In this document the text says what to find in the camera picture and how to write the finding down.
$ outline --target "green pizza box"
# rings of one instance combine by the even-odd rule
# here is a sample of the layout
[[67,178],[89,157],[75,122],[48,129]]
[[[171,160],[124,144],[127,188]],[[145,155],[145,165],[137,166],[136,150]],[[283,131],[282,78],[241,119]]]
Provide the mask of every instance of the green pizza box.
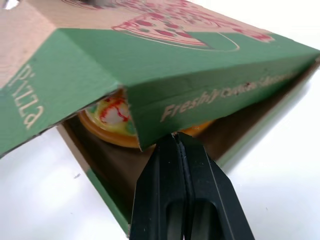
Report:
[[[196,138],[224,170],[232,168],[306,93],[305,83],[319,67],[314,64],[273,96],[216,120]],[[131,223],[136,182],[153,148],[144,152],[107,143],[90,133],[74,116],[58,126],[88,179],[123,231]]]
[[0,21],[0,155],[119,89],[145,150],[266,99],[320,55],[185,0],[23,0]]

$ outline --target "open box lid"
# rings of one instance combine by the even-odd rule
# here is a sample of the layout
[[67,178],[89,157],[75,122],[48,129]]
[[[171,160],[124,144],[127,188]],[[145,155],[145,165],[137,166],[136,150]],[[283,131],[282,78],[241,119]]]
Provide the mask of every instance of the open box lid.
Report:
[[320,55],[184,0],[24,0],[0,21],[0,155],[117,89],[145,149],[267,98]]

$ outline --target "cardboard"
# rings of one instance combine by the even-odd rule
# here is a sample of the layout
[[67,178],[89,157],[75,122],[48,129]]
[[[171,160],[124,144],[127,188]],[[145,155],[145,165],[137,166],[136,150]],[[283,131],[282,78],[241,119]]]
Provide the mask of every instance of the cardboard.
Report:
[[0,21],[0,155],[117,89],[144,150],[271,96],[320,55],[184,0],[23,0]]
[[[239,153],[249,151],[252,142],[258,141],[259,133],[267,131],[279,115],[299,101],[305,83],[318,66],[313,65],[272,97],[218,119],[198,135],[210,158],[225,168],[232,158],[240,158]],[[128,233],[135,185],[153,148],[140,152],[104,142],[84,128],[76,116],[65,121],[58,130],[122,229]]]

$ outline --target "green printed cardboard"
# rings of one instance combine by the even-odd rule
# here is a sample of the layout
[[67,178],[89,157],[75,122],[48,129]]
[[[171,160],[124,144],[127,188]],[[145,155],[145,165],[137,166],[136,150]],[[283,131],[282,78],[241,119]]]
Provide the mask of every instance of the green printed cardboard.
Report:
[[0,155],[124,89],[142,149],[261,101],[320,51],[184,0],[0,11]]

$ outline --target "white table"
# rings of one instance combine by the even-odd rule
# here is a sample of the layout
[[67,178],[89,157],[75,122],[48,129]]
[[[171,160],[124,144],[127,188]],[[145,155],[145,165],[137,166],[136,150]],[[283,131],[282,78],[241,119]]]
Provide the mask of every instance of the white table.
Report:
[[[320,49],[317,0],[192,2]],[[224,167],[256,240],[320,239],[319,90]],[[2,240],[126,239],[55,128],[0,160],[0,195]]]

